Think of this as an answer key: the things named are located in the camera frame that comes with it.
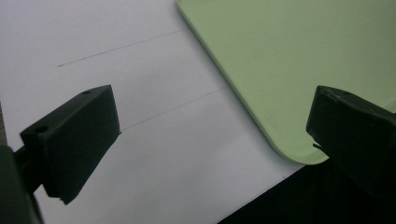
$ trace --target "green cutting board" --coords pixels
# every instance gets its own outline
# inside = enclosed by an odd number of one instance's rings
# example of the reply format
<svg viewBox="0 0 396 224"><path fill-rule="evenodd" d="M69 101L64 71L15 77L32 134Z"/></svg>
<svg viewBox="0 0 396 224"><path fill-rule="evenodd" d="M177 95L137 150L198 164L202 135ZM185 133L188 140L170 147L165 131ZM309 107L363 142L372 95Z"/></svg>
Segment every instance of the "green cutting board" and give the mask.
<svg viewBox="0 0 396 224"><path fill-rule="evenodd" d="M305 132L317 85L396 111L394 0L178 0L273 148L317 164Z"/></svg>

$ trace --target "white surface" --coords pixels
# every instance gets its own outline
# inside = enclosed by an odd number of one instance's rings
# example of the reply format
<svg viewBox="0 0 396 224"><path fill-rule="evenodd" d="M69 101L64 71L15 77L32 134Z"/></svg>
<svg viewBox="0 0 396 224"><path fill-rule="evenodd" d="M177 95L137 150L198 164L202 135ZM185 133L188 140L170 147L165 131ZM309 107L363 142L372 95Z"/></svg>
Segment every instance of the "white surface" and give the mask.
<svg viewBox="0 0 396 224"><path fill-rule="evenodd" d="M81 91L111 84L122 135L46 223L216 223L295 172L269 147L174 0L1 1L8 143Z"/></svg>

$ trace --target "pencil line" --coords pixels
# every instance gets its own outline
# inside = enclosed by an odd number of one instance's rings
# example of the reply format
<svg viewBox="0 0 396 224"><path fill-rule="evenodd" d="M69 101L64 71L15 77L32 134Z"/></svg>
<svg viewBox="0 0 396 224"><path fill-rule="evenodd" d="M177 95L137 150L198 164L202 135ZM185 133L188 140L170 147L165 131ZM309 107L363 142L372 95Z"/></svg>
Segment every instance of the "pencil line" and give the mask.
<svg viewBox="0 0 396 224"><path fill-rule="evenodd" d="M125 129L121 130L121 131L122 131L122 132L125 132L125 131L127 131L128 129L131 129L131 128L133 128L133 127L136 126L136 125L142 124L142 123L144 123L144 122L146 122L146 121L149 121L149 120L151 120L151 119L158 118L159 116L164 115L164 114L167 114L167 113L169 113L169 112L171 112L171 111L173 111L173 110L179 109L179 108L181 108L181 107L184 106L184 105L189 105L189 104L191 104L191 103L193 103L193 102L195 102L195 101L201 100L201 99L205 98L206 96L209 96L209 95L211 95L211 94L213 94L213 93L216 93L216 92L218 92L218 91L222 91L222 90L226 89L227 87L228 87L228 86L224 86L224 87L222 87L222 88L220 88L220 89L218 89L218 90L209 92L209 93L207 93L207 94L205 94L205 95L203 95L203 96L200 96L200 97L198 97L198 98L196 98L196 99L190 100L190 101L188 101L188 102L186 102L186 103L184 103L184 104L177 105L177 106L173 107L172 109L166 110L166 111L164 111L164 112L162 112L162 113L160 113L160 114L158 114L158 115L154 115L153 117L151 117L151 118L149 118L149 119L145 119L145 120L143 120L143 121L137 122L136 124L133 124L133 125L131 125L131 126L125 128Z"/></svg>
<svg viewBox="0 0 396 224"><path fill-rule="evenodd" d="M86 59L90 59L90 58L93 58L93 57L96 57L96 56L99 56L99 55L102 55L102 54L109 53L109 52L111 52L111 51L115 51L115 50L118 50L118 49L125 49L125 48L131 47L131 46L136 45L136 44L141 44L141 43L148 42L148 41L150 41L150 40L158 39L158 38L161 38L161 37L165 37L165 36L168 36L168 35L174 35L174 34L183 32L183 31L185 31L185 30L186 30L186 29L179 30L179 31L174 31L174 32L169 33L169 34L159 35L159 36L152 37L152 38L150 38L150 39L145 39L145 40L137 41L137 42L134 42L134 43L129 44L129 45L121 46L121 47L114 48L114 49L109 49L109 50L106 50L106 51L103 51L103 52L100 52L100 53L96 53L96 54L93 54L93 55L90 55L90 56L87 56L87 57L84 57L84 58L80 58L80 59L77 59L77 60L68 62L68 63L59 64L57 67L62 67L62 66L68 65L68 64L70 64L70 63L77 63L77 62L80 62L80 61L83 61L83 60L86 60Z"/></svg>

